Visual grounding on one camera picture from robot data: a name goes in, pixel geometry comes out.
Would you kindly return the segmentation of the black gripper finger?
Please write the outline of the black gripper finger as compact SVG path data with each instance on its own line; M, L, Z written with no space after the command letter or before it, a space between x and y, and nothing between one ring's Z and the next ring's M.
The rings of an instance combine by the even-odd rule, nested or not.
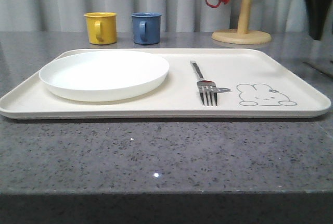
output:
M308 15L309 36L321 40L332 0L304 0Z

